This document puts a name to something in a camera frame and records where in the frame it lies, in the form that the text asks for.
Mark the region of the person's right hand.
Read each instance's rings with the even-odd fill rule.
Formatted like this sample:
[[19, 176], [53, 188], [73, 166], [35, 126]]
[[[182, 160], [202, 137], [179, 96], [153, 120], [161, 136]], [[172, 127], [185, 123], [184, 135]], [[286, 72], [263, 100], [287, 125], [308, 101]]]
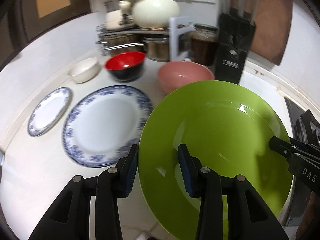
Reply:
[[304, 216], [296, 231], [296, 239], [302, 239], [303, 236], [306, 236], [308, 227], [310, 227], [317, 218], [319, 218], [319, 196], [312, 191]]

